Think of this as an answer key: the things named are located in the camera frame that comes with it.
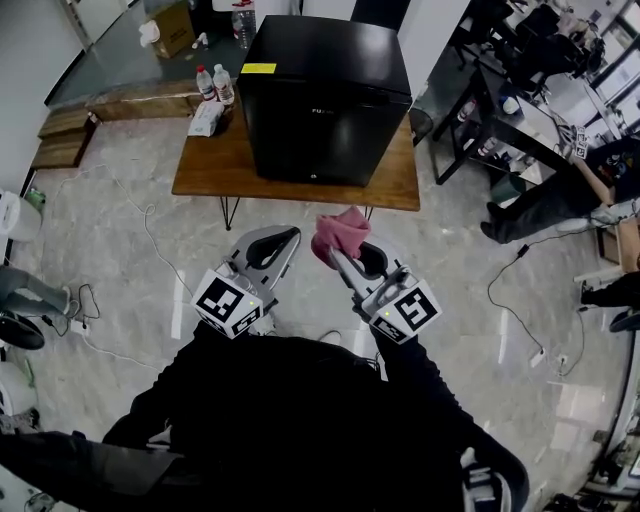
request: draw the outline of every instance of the marble floor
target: marble floor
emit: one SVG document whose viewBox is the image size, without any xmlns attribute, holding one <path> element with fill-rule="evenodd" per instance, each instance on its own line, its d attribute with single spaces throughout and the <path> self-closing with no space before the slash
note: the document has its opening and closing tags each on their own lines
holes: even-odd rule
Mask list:
<svg viewBox="0 0 640 512">
<path fill-rule="evenodd" d="M 156 256 L 142 215 L 115 176 L 142 210 L 155 204 L 149 231 L 191 290 L 243 232 L 281 223 L 300 227 L 297 260 L 276 288 L 278 332 L 318 338 L 338 329 L 342 345 L 373 356 L 373 339 L 351 312 L 349 291 L 309 247 L 316 215 L 345 207 L 243 200 L 233 230 L 225 231 L 216 198 L 171 195 L 188 124 L 188 119 L 104 124 L 79 169 L 38 173 L 35 186 L 48 197 L 43 228 L 34 242 L 14 245 L 13 263 L 51 285 L 69 284 L 74 293 L 84 283 L 92 285 L 101 316 L 90 320 L 88 341 L 96 347 L 156 368 L 169 364 L 189 343 L 198 319 L 180 302 L 188 301 L 186 293 L 175 300 L 176 276 Z M 548 349 L 547 361 L 530 368 L 535 345 L 513 317 L 487 299 L 488 283 L 521 244 L 500 246 L 480 232 L 489 197 L 481 168 L 464 166 L 446 185 L 435 185 L 434 166 L 441 168 L 452 155 L 446 141 L 436 145 L 427 139 L 415 152 L 421 211 L 377 209 L 373 232 L 393 243 L 431 285 L 444 314 L 420 341 L 462 406 L 523 461 L 531 479 L 529 508 L 535 510 L 556 491 L 571 492 L 583 483 L 600 450 L 592 436 L 610 428 L 620 398 L 629 340 L 605 332 L 602 311 L 585 312 L 584 354 L 569 376 L 557 376 L 561 354 L 573 364 L 581 353 L 579 290 L 572 277 L 604 263 L 592 233 L 550 241 L 532 248 L 493 289 L 495 299 L 516 310 Z M 182 315 L 179 334 L 172 333 L 175 308 Z M 44 427 L 100 440 L 132 399 L 151 386 L 156 372 L 97 353 L 77 334 L 59 338 L 42 329 L 47 337 L 42 350 L 16 350 L 13 357 L 26 355 L 34 369 Z"/>
</svg>

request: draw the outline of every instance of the power strip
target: power strip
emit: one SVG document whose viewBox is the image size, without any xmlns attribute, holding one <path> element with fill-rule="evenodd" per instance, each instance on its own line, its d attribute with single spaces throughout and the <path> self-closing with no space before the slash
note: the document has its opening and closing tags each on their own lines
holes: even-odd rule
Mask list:
<svg viewBox="0 0 640 512">
<path fill-rule="evenodd" d="M 531 366 L 531 368 L 535 368 L 546 356 L 547 351 L 544 348 L 540 349 L 531 359 L 529 359 L 529 366 Z"/>
<path fill-rule="evenodd" d="M 89 327 L 89 324 L 87 322 L 84 323 L 85 327 L 82 326 L 82 322 L 79 322 L 78 320 L 71 320 L 71 325 L 70 325 L 70 329 L 71 332 L 75 332 L 76 334 L 80 334 L 83 336 L 89 336 L 89 334 L 91 333 L 91 328 Z"/>
</svg>

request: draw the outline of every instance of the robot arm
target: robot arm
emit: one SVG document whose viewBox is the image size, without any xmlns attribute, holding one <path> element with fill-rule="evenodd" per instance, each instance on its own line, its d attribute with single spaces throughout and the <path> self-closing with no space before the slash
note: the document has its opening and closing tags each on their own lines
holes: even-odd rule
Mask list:
<svg viewBox="0 0 640 512">
<path fill-rule="evenodd" d="M 207 270 L 191 300 L 202 319 L 235 338 L 278 301 L 273 294 L 300 246 L 294 226 L 269 226 L 243 235 L 216 270 Z"/>
<path fill-rule="evenodd" d="M 354 260 L 341 250 L 330 257 L 343 281 L 353 290 L 356 311 L 369 325 L 397 344 L 415 337 L 442 314 L 424 279 L 402 263 L 395 249 L 370 236 Z"/>
</svg>

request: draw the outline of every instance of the person in black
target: person in black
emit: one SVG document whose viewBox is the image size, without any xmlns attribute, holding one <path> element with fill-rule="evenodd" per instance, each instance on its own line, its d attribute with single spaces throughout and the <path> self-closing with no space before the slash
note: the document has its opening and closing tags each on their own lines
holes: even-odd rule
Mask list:
<svg viewBox="0 0 640 512">
<path fill-rule="evenodd" d="M 585 287 L 581 302 L 602 308 L 629 307 L 640 310 L 640 272 L 625 274 L 599 290 Z"/>
<path fill-rule="evenodd" d="M 520 240 L 568 219 L 588 216 L 601 204 L 611 206 L 640 197 L 640 138 L 637 135 L 593 149 L 573 166 L 523 193 L 508 208 L 488 203 L 491 222 L 482 232 L 498 243 Z"/>
<path fill-rule="evenodd" d="M 524 467 L 462 410 L 424 347 L 416 338 L 396 345 L 374 336 L 388 382 L 372 361 L 339 346 L 249 334 L 229 340 L 201 322 L 104 444 L 89 450 L 53 434 L 39 434 L 48 437 L 38 444 L 0 436 L 0 463 L 89 511 L 465 511 L 474 509 L 463 487 L 487 468 L 492 484 L 502 477 L 511 490 L 502 510 L 522 510 Z M 163 443 L 180 458 L 143 470 L 134 455 Z M 461 464 L 469 447 L 474 472 Z M 93 457 L 106 448 L 129 452 Z M 501 503 L 500 495 L 480 499 L 476 510 Z"/>
</svg>

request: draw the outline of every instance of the yellow label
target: yellow label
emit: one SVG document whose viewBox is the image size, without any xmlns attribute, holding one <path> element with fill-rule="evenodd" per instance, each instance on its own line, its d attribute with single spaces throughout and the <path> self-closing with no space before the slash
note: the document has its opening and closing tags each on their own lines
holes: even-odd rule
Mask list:
<svg viewBox="0 0 640 512">
<path fill-rule="evenodd" d="M 275 64 L 245 64 L 242 66 L 241 73 L 266 73 L 272 75 L 276 71 Z"/>
</svg>

